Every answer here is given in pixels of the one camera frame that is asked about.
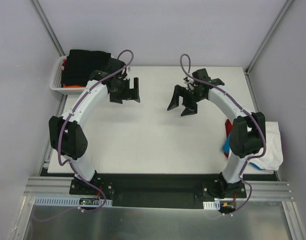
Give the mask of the red t shirt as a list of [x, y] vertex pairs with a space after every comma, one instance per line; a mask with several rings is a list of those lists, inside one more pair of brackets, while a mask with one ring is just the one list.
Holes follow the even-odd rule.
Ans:
[[232, 124], [231, 124], [230, 120], [227, 119], [226, 122], [225, 122], [226, 138], [227, 138], [227, 136], [230, 134], [231, 129], [232, 129]]

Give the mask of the blue t shirt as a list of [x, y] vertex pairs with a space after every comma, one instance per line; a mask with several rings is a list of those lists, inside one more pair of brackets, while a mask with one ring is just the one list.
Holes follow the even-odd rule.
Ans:
[[[223, 145], [222, 147], [222, 150], [223, 150], [223, 153], [225, 155], [225, 157], [228, 159], [229, 158], [229, 154], [230, 154], [230, 146], [229, 146], [229, 140], [230, 140], [230, 134], [227, 136], [227, 139], [225, 141], [225, 144]], [[257, 170], [264, 170], [263, 168], [261, 168], [259, 165], [253, 163], [253, 162], [250, 162], [249, 163], [251, 166], [253, 166], [255, 169]]]

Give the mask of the white plastic basket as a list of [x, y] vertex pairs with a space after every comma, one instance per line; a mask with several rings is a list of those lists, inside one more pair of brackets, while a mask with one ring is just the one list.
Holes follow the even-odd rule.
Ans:
[[50, 88], [64, 95], [79, 95], [82, 93], [82, 91], [85, 89], [86, 86], [85, 87], [80, 87], [80, 86], [63, 87], [61, 84], [61, 76], [62, 76], [61, 65], [62, 65], [63, 59], [65, 58], [67, 58], [67, 56], [62, 56], [55, 63], [54, 68], [52, 70]]

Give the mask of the white t shirt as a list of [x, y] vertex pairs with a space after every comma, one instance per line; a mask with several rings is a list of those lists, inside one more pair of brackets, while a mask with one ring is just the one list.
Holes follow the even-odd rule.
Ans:
[[281, 136], [278, 122], [267, 121], [266, 130], [266, 152], [261, 158], [253, 158], [250, 165], [262, 171], [277, 171], [283, 163], [283, 154], [281, 147]]

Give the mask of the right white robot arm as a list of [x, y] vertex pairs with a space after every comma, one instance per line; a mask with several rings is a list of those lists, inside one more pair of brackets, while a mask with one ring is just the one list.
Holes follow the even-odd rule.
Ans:
[[197, 103], [208, 100], [215, 104], [231, 123], [229, 149], [231, 155], [218, 180], [207, 188], [209, 195], [227, 198], [242, 185], [242, 176], [250, 158], [266, 147], [265, 116], [242, 107], [229, 93], [219, 78], [211, 79], [206, 69], [198, 69], [184, 78], [187, 86], [176, 85], [168, 110], [183, 105], [181, 116], [195, 115]]

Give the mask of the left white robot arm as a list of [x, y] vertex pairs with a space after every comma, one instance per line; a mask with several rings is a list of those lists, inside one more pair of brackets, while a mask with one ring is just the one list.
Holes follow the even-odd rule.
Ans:
[[134, 78], [134, 87], [130, 88], [127, 64], [116, 58], [110, 58], [103, 70], [93, 71], [75, 103], [60, 117], [52, 116], [49, 120], [51, 147], [58, 153], [59, 165], [69, 163], [75, 176], [83, 180], [81, 189], [89, 195], [98, 190], [99, 183], [93, 179], [96, 171], [86, 154], [88, 140], [83, 128], [92, 111], [105, 97], [117, 104], [123, 101], [140, 102], [139, 79]]

